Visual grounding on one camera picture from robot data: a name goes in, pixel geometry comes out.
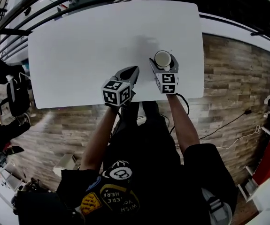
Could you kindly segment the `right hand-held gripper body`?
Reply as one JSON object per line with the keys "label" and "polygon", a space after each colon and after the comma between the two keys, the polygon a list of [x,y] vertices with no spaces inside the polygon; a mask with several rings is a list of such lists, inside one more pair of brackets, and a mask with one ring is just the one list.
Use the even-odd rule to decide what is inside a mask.
{"label": "right hand-held gripper body", "polygon": [[178,85],[178,74],[176,73],[156,73],[155,81],[162,94],[176,94]]}

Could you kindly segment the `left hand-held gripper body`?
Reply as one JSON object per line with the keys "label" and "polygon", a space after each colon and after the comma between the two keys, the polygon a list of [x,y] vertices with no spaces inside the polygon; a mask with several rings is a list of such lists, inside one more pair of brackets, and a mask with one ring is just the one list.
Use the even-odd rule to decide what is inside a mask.
{"label": "left hand-held gripper body", "polygon": [[104,104],[121,107],[134,97],[133,87],[129,82],[106,80],[102,86]]}

